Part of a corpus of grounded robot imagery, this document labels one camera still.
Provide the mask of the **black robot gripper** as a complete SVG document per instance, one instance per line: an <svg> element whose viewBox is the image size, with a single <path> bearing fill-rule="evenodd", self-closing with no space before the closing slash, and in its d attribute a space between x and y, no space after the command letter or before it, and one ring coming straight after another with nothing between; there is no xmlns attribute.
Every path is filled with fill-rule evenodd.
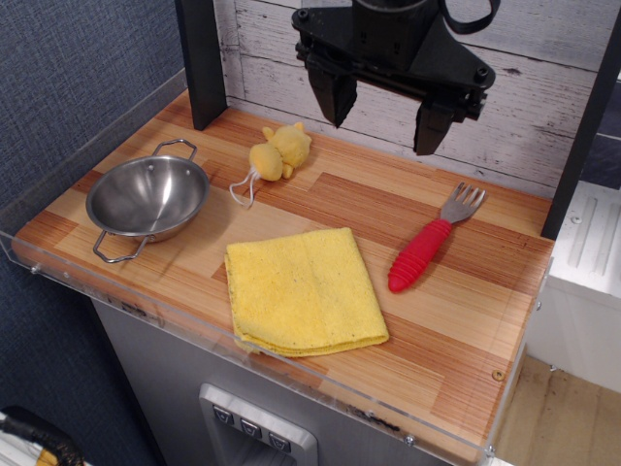
<svg viewBox="0 0 621 466"><path fill-rule="evenodd" d="M295 11L297 56L323 116L339 128L368 83L422 101L414 152L436 152L454 120L477 119L494 71L457 41L488 27L496 2L478 19L454 17L444 1L354 1Z"/></svg>

